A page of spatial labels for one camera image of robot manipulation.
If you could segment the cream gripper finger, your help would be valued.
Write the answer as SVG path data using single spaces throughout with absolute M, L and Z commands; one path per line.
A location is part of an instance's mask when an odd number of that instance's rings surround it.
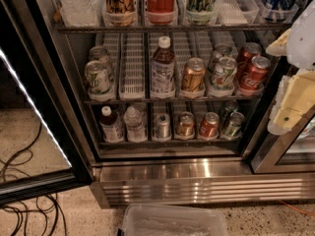
M 283 76 L 269 117 L 268 131 L 276 136 L 290 132 L 314 105 L 314 70 L 301 70 L 292 77 Z
M 291 29 L 287 29 L 282 33 L 274 42 L 272 42 L 267 48 L 266 53 L 272 56 L 286 56 L 286 44 L 290 36 Z

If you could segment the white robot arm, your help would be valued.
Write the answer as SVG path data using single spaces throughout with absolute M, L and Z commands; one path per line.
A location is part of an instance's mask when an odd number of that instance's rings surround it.
M 268 131 L 279 136 L 290 132 L 315 105 L 315 1 L 266 52 L 285 56 L 298 69 L 292 77 L 283 76 L 269 117 Z

